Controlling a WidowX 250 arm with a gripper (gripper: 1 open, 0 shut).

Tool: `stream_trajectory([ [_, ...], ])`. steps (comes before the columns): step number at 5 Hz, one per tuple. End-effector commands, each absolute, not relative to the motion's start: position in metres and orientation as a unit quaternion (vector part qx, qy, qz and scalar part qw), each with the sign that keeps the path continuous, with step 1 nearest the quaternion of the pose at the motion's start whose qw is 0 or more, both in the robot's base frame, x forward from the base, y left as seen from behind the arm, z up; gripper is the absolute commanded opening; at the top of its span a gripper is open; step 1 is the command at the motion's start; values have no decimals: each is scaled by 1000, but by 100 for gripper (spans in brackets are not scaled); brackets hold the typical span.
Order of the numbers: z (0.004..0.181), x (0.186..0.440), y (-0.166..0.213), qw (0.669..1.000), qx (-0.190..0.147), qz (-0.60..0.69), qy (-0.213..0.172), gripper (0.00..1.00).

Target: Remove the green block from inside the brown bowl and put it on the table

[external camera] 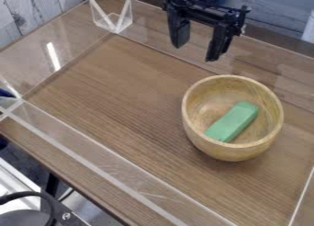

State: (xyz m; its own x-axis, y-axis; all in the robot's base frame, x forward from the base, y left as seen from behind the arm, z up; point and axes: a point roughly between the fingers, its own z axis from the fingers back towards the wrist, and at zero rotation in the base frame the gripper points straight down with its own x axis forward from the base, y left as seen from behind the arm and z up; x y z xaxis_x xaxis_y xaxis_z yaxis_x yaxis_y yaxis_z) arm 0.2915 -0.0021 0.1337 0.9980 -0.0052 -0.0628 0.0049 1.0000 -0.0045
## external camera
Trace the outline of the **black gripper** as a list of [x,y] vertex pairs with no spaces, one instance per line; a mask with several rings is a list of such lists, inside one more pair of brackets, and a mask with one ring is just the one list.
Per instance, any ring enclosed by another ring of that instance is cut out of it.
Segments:
[[206,60],[214,62],[229,50],[233,35],[242,35],[250,8],[227,6],[226,0],[165,0],[173,46],[179,49],[190,39],[190,20],[214,28]]

